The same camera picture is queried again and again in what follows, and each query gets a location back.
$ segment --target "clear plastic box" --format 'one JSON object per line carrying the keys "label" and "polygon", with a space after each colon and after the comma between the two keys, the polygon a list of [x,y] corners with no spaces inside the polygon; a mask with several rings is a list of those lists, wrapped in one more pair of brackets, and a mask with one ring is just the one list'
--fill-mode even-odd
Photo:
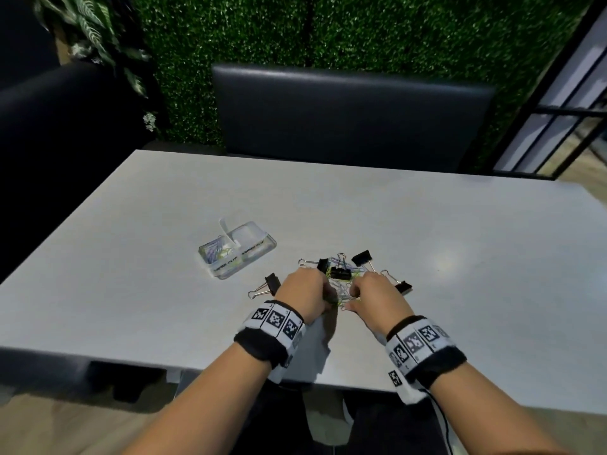
{"label": "clear plastic box", "polygon": [[253,221],[231,231],[224,219],[219,225],[224,234],[198,249],[208,272],[216,278],[230,277],[276,247],[274,238]]}

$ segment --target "floor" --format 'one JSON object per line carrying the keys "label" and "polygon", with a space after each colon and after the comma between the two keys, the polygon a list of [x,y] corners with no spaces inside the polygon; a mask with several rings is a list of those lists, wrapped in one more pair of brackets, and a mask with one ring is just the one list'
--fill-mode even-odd
{"label": "floor", "polygon": [[[553,170],[575,143],[574,139],[566,142],[544,166],[543,172]],[[607,207],[607,167],[590,150],[584,152],[559,181],[580,183]],[[118,403],[109,394],[79,402],[32,394],[14,396],[0,406],[0,453],[120,453],[170,401],[175,388],[161,380],[145,389],[135,405]],[[315,440],[326,444],[345,443],[350,427],[343,417],[339,392],[317,387],[306,392],[304,400]],[[529,411],[569,450],[580,455],[607,455],[607,416],[548,409]],[[455,452],[464,453],[461,448]]]}

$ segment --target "black wire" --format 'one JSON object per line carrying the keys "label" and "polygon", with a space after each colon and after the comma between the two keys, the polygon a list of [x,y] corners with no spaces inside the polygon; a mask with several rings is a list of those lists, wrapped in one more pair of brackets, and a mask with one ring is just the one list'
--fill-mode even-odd
{"label": "black wire", "polygon": [[430,399],[432,399],[434,401],[434,403],[436,404],[436,407],[438,407],[438,411],[443,416],[443,420],[445,422],[445,440],[447,441],[447,448],[449,449],[449,454],[453,455],[453,449],[451,447],[451,442],[449,441],[449,422],[447,421],[447,416],[443,412],[443,409],[441,409],[441,406],[438,405],[438,401],[436,400],[436,398],[434,396],[432,396],[432,394],[430,394],[430,391],[428,391],[428,390],[420,390],[420,391],[425,392],[430,397]]}

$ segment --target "white table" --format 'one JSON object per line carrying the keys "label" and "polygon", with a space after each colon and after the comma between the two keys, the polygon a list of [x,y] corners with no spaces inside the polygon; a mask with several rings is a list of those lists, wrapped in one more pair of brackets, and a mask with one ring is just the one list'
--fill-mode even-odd
{"label": "white table", "polygon": [[[213,279],[198,246],[236,213],[278,246]],[[264,276],[369,249],[521,404],[607,414],[606,232],[572,184],[138,151],[0,286],[0,347],[203,369]],[[317,383],[392,389],[355,314],[330,348]]]}

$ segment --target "leg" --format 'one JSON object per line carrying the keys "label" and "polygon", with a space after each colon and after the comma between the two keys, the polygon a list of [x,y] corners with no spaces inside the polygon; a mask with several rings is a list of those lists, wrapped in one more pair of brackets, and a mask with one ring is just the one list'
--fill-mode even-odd
{"label": "leg", "polygon": [[346,454],[447,454],[429,398],[405,406],[396,393],[348,391],[344,399],[354,418]]}
{"label": "leg", "polygon": [[242,428],[232,455],[314,453],[300,391],[266,381]]}

